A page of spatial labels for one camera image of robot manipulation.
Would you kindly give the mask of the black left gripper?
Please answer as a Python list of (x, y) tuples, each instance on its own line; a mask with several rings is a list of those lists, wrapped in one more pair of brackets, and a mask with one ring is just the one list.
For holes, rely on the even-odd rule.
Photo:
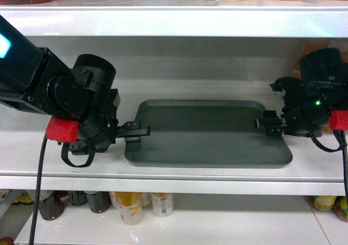
[(89, 147), (104, 153), (117, 137), (125, 137), (125, 151), (128, 153), (141, 150), (141, 136), (150, 135), (150, 127), (141, 128), (140, 122), (128, 121), (117, 127), (117, 109), (120, 104), (118, 89), (112, 89), (101, 108), (94, 107), (89, 117), (79, 126), (76, 143), (70, 145), (72, 154), (89, 154)]

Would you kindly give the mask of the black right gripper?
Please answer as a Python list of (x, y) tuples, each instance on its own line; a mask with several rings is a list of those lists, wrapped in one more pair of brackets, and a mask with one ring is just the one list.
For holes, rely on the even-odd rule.
[(265, 110), (263, 118), (254, 120), (254, 127), (265, 127), (266, 137), (280, 139), (282, 134), (303, 137), (320, 137), (321, 128), (328, 124), (333, 92), (330, 81), (304, 82), (299, 78), (281, 77), (270, 84), (273, 91), (282, 96), (284, 107), (277, 116), (275, 110)]

